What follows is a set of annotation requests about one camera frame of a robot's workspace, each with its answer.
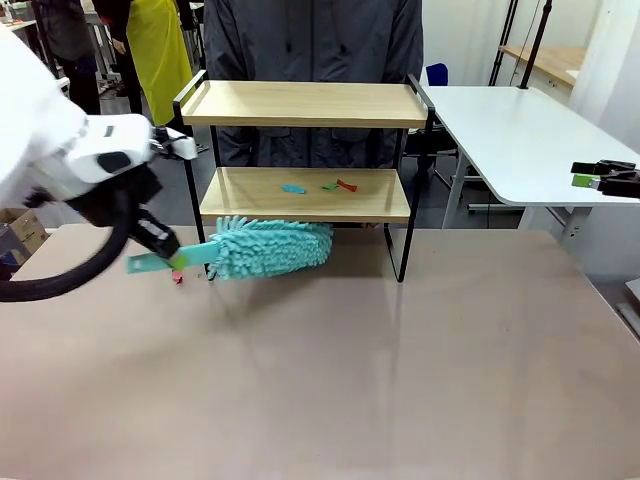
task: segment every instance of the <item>dark trousers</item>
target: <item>dark trousers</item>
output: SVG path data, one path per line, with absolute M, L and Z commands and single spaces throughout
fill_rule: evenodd
M 100 115 L 100 95 L 95 73 L 80 73 L 76 62 L 56 58 L 69 79 L 69 98 L 89 115 Z
M 133 57 L 131 56 L 131 49 L 129 43 L 125 40 L 125 46 L 127 52 L 122 55 L 114 50 L 116 55 L 116 63 L 118 64 L 118 71 L 122 77 L 122 83 L 127 90 L 127 97 L 129 98 L 129 108 L 131 113 L 138 113 L 142 115 L 142 97 L 140 96 L 140 81 L 138 80 L 138 74 L 136 73 L 136 66 L 133 63 Z

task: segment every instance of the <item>white table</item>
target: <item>white table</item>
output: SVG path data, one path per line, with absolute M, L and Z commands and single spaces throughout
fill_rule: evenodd
M 574 162 L 640 164 L 640 155 L 538 90 L 430 87 L 427 94 L 461 153 L 442 228 L 453 224 L 469 163 L 501 202 L 528 207 L 520 228 L 532 208 L 544 207 L 565 223 L 563 239 L 575 236 L 592 207 L 640 205 L 571 185 Z

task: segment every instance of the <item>microfiber duster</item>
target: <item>microfiber duster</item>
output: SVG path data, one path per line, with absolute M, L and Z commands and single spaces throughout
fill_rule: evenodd
M 209 278 L 223 280 L 272 277 L 322 265 L 331 253 L 329 225 L 285 222 L 247 222 L 246 218 L 218 218 L 210 242 L 180 248 L 184 265 L 209 264 Z M 128 259 L 129 273 L 171 268 L 155 254 Z

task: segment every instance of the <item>blue cloth piece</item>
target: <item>blue cloth piece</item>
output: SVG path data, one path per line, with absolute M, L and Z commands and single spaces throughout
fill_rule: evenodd
M 295 185 L 283 185 L 282 189 L 287 193 L 297 193 L 297 194 L 307 193 L 307 191 L 304 188 L 296 187 Z

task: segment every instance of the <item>shelf board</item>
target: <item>shelf board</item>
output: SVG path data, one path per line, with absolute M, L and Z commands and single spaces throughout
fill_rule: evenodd
M 324 190 L 337 179 L 357 185 Z M 286 193 L 282 185 L 306 189 Z M 391 169 L 249 168 L 216 169 L 200 212 L 204 220 L 222 216 L 304 222 L 401 223 L 409 221 L 409 204 Z
M 205 81 L 182 107 L 187 125 L 424 128 L 427 115 L 400 84 Z

